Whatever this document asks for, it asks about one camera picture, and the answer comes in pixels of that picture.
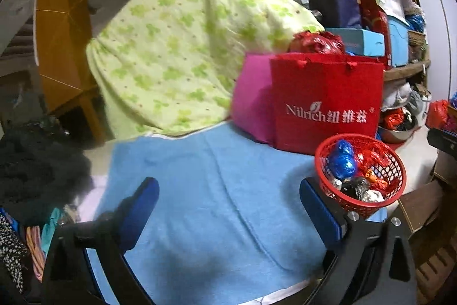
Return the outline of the red plastic bag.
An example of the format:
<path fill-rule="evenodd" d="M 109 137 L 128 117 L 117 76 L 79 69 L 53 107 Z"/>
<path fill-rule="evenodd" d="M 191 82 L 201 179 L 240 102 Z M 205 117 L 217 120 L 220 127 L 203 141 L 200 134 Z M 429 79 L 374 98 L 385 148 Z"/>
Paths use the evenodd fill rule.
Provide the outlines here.
<path fill-rule="evenodd" d="M 437 128 L 441 129 L 445 126 L 448 120 L 448 101 L 440 100 L 433 101 L 429 105 L 426 126 L 429 129 Z"/>
<path fill-rule="evenodd" d="M 346 48 L 339 35 L 328 31 L 304 31 L 294 35 L 288 47 L 290 53 L 345 54 Z"/>
<path fill-rule="evenodd" d="M 390 158 L 385 146 L 373 142 L 356 154 L 356 163 L 359 175 L 364 176 L 372 166 L 386 167 L 390 165 Z"/>

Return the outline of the black plastic garbage bag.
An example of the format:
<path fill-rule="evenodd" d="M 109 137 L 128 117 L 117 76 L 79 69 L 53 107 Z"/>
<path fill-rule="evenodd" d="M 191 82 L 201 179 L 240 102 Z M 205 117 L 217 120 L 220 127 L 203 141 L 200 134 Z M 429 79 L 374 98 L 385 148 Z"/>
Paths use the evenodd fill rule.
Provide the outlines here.
<path fill-rule="evenodd" d="M 363 176 L 356 176 L 342 183 L 340 191 L 350 198 L 362 200 L 370 189 L 370 182 Z"/>

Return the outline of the orange paper package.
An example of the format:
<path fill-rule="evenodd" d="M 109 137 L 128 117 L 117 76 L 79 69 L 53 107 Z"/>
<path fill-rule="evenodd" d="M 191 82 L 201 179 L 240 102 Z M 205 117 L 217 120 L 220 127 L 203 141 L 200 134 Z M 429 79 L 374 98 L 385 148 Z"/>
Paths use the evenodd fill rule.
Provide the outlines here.
<path fill-rule="evenodd" d="M 370 188 L 379 192 L 387 191 L 390 185 L 386 180 L 377 176 L 374 170 L 367 170 L 364 177 L 369 181 Z"/>

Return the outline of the blue plastic bag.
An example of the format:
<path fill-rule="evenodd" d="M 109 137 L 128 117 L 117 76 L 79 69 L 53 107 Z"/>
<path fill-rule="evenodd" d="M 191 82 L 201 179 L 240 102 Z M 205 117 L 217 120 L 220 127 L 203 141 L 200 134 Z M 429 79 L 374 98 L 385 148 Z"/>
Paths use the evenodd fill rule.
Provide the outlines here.
<path fill-rule="evenodd" d="M 335 147 L 328 158 L 328 168 L 332 175 L 340 180 L 351 179 L 358 170 L 353 146 L 345 139 L 335 143 Z"/>

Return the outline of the red plastic bag on floor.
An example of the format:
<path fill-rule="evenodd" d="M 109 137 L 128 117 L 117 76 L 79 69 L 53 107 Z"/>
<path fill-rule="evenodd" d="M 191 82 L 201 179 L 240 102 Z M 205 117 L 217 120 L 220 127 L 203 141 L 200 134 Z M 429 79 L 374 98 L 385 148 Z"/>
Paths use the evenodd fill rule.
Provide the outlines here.
<path fill-rule="evenodd" d="M 426 126 L 429 129 L 437 128 L 441 129 L 445 126 L 448 120 L 448 101 L 440 100 L 433 101 L 429 105 Z"/>

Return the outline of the teal and striped clothes pile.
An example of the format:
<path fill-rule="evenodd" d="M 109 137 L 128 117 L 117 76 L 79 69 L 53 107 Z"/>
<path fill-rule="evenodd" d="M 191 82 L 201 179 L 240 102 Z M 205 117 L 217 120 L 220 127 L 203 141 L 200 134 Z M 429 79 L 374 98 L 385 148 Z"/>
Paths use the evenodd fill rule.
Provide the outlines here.
<path fill-rule="evenodd" d="M 57 227 L 80 221 L 74 205 L 54 208 L 50 220 L 40 227 L 24 226 L 1 208 L 1 271 L 20 295 L 34 282 L 42 282 L 46 259 Z"/>

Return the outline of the red plastic mesh basket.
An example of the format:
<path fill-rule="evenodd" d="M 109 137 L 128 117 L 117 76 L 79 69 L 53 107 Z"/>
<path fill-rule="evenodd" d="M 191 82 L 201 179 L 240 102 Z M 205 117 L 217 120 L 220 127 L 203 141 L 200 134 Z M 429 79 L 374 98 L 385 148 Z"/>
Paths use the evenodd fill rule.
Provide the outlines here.
<path fill-rule="evenodd" d="M 377 176 L 390 184 L 387 191 L 381 192 L 384 197 L 382 203 L 366 203 L 350 198 L 340 191 L 342 183 L 350 179 L 340 181 L 332 175 L 328 168 L 329 155 L 334 149 L 335 143 L 340 139 L 345 139 L 353 146 L 355 157 L 357 153 L 373 142 L 386 147 L 388 157 L 390 158 L 390 165 L 386 167 L 371 167 L 371 170 L 374 170 Z M 385 208 L 397 201 L 404 192 L 407 183 L 407 173 L 404 164 L 396 152 L 388 145 L 366 135 L 342 134 L 325 139 L 316 149 L 314 163 L 319 178 L 319 187 L 324 194 L 336 200 L 346 211 L 355 211 L 363 218 L 368 218 L 379 209 Z M 356 176 L 360 176 L 358 170 L 354 177 Z"/>

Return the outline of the black fuzzy garment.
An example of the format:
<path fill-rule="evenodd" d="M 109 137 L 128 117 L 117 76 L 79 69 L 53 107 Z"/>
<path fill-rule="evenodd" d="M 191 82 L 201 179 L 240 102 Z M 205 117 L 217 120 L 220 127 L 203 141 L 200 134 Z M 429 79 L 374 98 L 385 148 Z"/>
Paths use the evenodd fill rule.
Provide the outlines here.
<path fill-rule="evenodd" d="M 1 137 L 1 207 L 25 226 L 94 188 L 91 163 L 54 117 L 13 126 Z"/>

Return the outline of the blue plastic storage bin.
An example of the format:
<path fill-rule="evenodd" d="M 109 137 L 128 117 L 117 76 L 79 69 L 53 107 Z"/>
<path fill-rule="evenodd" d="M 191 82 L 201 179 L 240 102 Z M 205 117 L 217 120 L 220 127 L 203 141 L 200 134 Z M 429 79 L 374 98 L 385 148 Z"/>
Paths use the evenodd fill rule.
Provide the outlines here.
<path fill-rule="evenodd" d="M 408 28 L 404 20 L 389 15 L 392 67 L 402 67 L 408 64 Z"/>

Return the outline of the light blue cardboard box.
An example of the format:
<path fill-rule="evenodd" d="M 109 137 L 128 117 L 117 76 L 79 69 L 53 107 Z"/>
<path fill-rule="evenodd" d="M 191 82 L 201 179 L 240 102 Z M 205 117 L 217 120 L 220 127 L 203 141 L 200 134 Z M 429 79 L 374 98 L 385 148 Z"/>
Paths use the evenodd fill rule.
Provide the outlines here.
<path fill-rule="evenodd" d="M 365 29 L 327 28 L 328 32 L 339 35 L 347 52 L 357 56 L 382 57 L 385 54 L 384 35 Z"/>

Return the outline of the red Nilrich paper bag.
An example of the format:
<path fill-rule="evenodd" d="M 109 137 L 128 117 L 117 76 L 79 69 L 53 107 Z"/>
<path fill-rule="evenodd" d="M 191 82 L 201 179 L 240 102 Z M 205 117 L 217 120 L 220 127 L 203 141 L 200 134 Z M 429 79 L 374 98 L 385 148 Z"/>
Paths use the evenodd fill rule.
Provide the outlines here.
<path fill-rule="evenodd" d="M 383 64 L 346 54 L 283 53 L 270 58 L 275 146 L 313 155 L 340 134 L 374 137 Z"/>

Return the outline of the dark red gift box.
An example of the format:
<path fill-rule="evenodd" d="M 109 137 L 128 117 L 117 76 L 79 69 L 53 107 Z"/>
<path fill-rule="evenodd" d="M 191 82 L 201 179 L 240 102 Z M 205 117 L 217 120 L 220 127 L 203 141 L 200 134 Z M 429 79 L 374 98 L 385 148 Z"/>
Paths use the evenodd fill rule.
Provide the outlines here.
<path fill-rule="evenodd" d="M 384 70 L 390 70 L 392 68 L 392 49 L 387 14 L 377 4 L 376 0 L 357 1 L 362 25 L 367 27 L 369 31 L 380 33 L 384 37 L 385 52 L 382 55 L 381 61 L 384 64 Z"/>

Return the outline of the red plastic bag behind tote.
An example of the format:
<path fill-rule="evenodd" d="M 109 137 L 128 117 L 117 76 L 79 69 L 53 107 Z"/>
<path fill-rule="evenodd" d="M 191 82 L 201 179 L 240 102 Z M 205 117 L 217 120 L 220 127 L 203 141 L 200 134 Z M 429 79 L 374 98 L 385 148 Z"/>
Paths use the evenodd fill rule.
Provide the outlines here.
<path fill-rule="evenodd" d="M 339 35 L 328 31 L 304 31 L 294 35 L 288 47 L 290 53 L 345 54 L 346 48 Z"/>

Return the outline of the magenta pillow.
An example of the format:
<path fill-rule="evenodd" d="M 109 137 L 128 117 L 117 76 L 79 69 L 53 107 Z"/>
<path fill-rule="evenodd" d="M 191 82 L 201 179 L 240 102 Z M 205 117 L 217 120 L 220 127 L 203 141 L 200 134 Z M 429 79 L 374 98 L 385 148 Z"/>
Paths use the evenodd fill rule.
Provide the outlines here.
<path fill-rule="evenodd" d="M 232 97 L 230 117 L 257 142 L 275 145 L 270 54 L 247 53 Z"/>

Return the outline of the green clover patterned quilt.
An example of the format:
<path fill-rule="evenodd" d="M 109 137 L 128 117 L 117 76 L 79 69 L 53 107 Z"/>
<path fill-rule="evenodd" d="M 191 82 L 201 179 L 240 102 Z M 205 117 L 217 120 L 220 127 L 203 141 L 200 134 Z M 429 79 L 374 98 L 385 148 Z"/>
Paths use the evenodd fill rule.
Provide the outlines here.
<path fill-rule="evenodd" d="M 130 0 L 87 44 L 116 139 L 224 121 L 247 53 L 283 53 L 321 24 L 294 0 Z"/>

